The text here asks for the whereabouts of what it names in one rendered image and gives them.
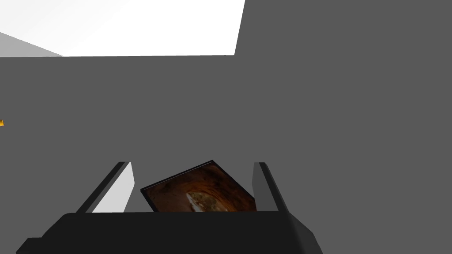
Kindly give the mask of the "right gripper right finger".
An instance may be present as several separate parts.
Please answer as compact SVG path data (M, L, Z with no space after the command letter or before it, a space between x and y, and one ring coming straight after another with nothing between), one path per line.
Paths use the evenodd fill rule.
M271 171L264 162L255 162L253 165L252 189L257 211L288 212Z

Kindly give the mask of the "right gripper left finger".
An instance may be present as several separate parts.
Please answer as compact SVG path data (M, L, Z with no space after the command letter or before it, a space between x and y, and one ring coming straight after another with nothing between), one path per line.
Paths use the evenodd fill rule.
M77 213L123 213L135 181L131 162L118 162Z

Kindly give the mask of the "brown picture in black frame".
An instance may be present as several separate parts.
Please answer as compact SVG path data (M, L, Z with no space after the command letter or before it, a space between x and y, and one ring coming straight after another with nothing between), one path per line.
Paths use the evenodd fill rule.
M256 212L255 198L213 160L140 189L154 212Z

